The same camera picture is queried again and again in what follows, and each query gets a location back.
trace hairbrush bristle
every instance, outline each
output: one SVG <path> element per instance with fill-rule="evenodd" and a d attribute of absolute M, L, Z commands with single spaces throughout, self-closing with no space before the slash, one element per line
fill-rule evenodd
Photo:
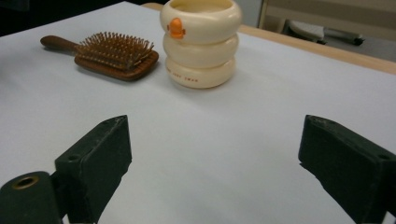
<path fill-rule="evenodd" d="M 153 43 L 136 36 L 104 32 L 81 41 L 76 56 L 130 71 L 150 55 L 153 47 Z"/>

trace white table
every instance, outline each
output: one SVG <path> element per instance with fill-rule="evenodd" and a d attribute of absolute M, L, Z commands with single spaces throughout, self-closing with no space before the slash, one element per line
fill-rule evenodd
<path fill-rule="evenodd" d="M 39 43 L 101 31 L 153 41 L 155 70 L 126 83 Z M 304 116 L 396 153 L 396 76 L 240 34 L 234 77 L 193 90 L 166 75 L 162 39 L 159 12 L 129 3 L 0 38 L 0 185 L 53 173 L 81 136 L 125 114 L 133 163 L 101 223 L 353 223 L 299 164 Z"/>

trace wooden hairbrush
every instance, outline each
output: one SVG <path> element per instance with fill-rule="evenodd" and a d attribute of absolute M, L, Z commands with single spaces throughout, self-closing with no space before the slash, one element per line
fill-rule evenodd
<path fill-rule="evenodd" d="M 76 64 L 124 81 L 143 77 L 159 58 L 149 41 L 110 32 L 92 35 L 80 44 L 55 35 L 44 36 L 40 42 L 50 49 L 72 51 Z"/>

